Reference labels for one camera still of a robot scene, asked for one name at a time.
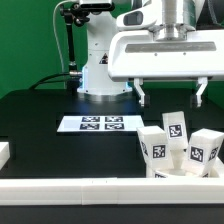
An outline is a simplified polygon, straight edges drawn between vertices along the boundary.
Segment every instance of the black cable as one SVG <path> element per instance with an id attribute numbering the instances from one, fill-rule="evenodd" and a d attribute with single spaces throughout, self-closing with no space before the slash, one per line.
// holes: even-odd
<path id="1" fill-rule="evenodd" d="M 37 86 L 39 85 L 43 85 L 43 84 L 48 84 L 48 83 L 57 83 L 57 82 L 66 82 L 67 80 L 55 80 L 55 81 L 46 81 L 46 82 L 39 82 Z"/>
<path id="2" fill-rule="evenodd" d="M 49 79 L 53 79 L 53 78 L 57 78 L 57 77 L 61 77 L 61 76 L 68 76 L 69 73 L 59 73 L 59 74 L 54 74 L 54 75 L 49 75 L 41 80 L 39 80 L 38 82 L 36 82 L 35 84 L 33 84 L 29 90 L 34 90 L 38 85 L 41 85 L 41 84 L 45 84 L 45 83 L 53 83 L 53 82 L 57 82 L 57 81 L 52 81 L 52 82 L 45 82 L 46 80 L 49 80 Z"/>

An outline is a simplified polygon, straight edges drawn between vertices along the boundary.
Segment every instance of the green wall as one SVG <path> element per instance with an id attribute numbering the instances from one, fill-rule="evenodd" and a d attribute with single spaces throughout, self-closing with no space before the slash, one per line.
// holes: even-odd
<path id="1" fill-rule="evenodd" d="M 12 90 L 27 89 L 41 78 L 61 72 L 52 26 L 53 10 L 58 2 L 60 1 L 1 0 L 0 98 Z M 113 15 L 116 16 L 128 9 L 129 6 L 119 6 Z M 64 60 L 67 62 L 65 24 L 59 14 L 57 29 Z M 87 60 L 85 27 L 75 28 L 74 41 L 77 63 L 81 68 Z M 145 88 L 194 88 L 195 84 L 191 82 L 146 83 L 144 86 Z M 41 88 L 63 88 L 63 84 L 49 84 Z M 224 108 L 224 82 L 210 83 L 208 96 Z"/>

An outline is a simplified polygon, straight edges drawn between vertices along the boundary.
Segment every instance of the white block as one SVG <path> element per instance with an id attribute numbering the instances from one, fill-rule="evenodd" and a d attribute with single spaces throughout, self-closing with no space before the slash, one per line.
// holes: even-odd
<path id="1" fill-rule="evenodd" d="M 224 164 L 218 157 L 216 158 L 215 164 L 210 174 L 211 174 L 211 177 L 224 178 Z"/>
<path id="2" fill-rule="evenodd" d="M 163 114 L 164 130 L 170 150 L 186 149 L 188 146 L 184 113 L 182 111 Z"/>
<path id="3" fill-rule="evenodd" d="M 173 161 L 164 130 L 158 126 L 137 128 L 145 162 L 152 169 L 171 169 Z"/>
<path id="4" fill-rule="evenodd" d="M 198 175 L 182 169 L 153 170 L 149 166 L 146 168 L 147 178 L 186 178 L 199 177 Z"/>
<path id="5" fill-rule="evenodd" d="M 185 152 L 183 149 L 180 150 L 171 150 L 171 156 L 173 160 L 173 165 L 175 170 L 181 169 L 183 160 L 185 158 Z"/>
<path id="6" fill-rule="evenodd" d="M 200 176 L 207 175 L 212 170 L 223 139 L 224 133 L 218 131 L 201 129 L 194 132 L 191 135 L 182 169 Z"/>
<path id="7" fill-rule="evenodd" d="M 9 158 L 9 143 L 0 142 L 0 169 L 2 169 L 2 167 L 6 164 Z"/>

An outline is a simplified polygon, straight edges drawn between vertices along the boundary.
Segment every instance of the white robot body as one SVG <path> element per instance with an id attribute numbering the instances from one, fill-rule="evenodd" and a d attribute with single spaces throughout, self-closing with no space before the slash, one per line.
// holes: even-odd
<path id="1" fill-rule="evenodd" d="M 83 85 L 79 93 L 91 96 L 115 96 L 130 92 L 126 82 L 113 82 L 108 76 L 108 55 L 117 33 L 116 21 L 109 12 L 89 16 L 87 24 L 88 62 L 83 67 Z"/>

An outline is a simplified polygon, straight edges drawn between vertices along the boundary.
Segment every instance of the white box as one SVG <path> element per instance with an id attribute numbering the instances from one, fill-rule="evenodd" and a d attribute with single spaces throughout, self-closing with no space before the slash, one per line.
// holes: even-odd
<path id="1" fill-rule="evenodd" d="M 224 133 L 201 129 L 191 135 L 182 169 L 206 176 L 212 169 L 221 148 Z"/>
<path id="2" fill-rule="evenodd" d="M 172 169 L 173 161 L 167 136 L 158 126 L 137 128 L 145 162 L 153 169 Z"/>
<path id="3" fill-rule="evenodd" d="M 188 139 L 184 113 L 182 111 L 164 113 L 162 116 L 170 150 L 186 149 Z"/>
<path id="4" fill-rule="evenodd" d="M 6 164 L 9 158 L 9 143 L 0 142 L 0 169 L 2 169 L 2 167 Z"/>

